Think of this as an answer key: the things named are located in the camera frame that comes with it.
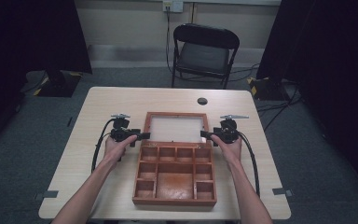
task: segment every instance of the wooden table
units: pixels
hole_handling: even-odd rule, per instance
[[[204,97],[207,105],[199,105]],[[253,148],[260,180],[261,199],[273,219],[287,219],[291,211],[284,194],[272,189],[282,187],[269,150],[252,95],[248,91],[152,89],[95,87],[80,111],[62,158],[48,190],[57,190],[56,198],[45,198],[39,210],[42,218],[54,218],[64,204],[90,175],[95,144],[112,114],[130,115],[130,129],[143,129],[145,116],[153,112],[205,113],[209,127],[220,127],[220,116],[248,115],[236,119]],[[128,220],[233,220],[239,219],[238,204],[231,174],[219,147],[213,148],[217,203],[214,207],[135,205],[131,198],[140,142],[128,147],[118,167],[108,176],[97,198],[91,218]],[[243,145],[241,161],[255,185],[248,149]],[[100,150],[101,160],[104,144]]]

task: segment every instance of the black tape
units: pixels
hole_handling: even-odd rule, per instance
[[[290,189],[286,190],[284,188],[273,189],[272,192],[274,193],[274,195],[284,194],[284,195],[286,195],[286,197],[291,197],[294,195]]]
[[[57,190],[47,190],[44,193],[36,193],[36,195],[34,196],[34,200],[42,201],[45,198],[57,198],[57,195]]]

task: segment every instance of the chair seat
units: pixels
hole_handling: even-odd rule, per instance
[[[179,69],[221,74],[227,71],[228,49],[185,43],[177,61]]]

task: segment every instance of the hand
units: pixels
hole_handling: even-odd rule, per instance
[[[132,135],[122,142],[116,142],[113,138],[108,137],[105,141],[103,161],[112,162],[112,169],[115,168],[117,161],[124,155],[126,146],[136,138],[136,135]]]
[[[218,136],[212,134],[212,140],[220,146],[222,149],[223,156],[226,159],[226,162],[233,163],[235,161],[241,162],[241,150],[242,150],[242,140],[238,138],[235,142],[231,144],[226,144]]]

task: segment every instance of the wooden box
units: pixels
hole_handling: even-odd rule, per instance
[[[169,133],[172,129],[178,132]],[[200,130],[209,130],[206,114],[147,113],[144,132],[151,132],[151,138],[140,147],[132,197],[135,204],[216,204],[213,151],[210,141],[200,137]]]

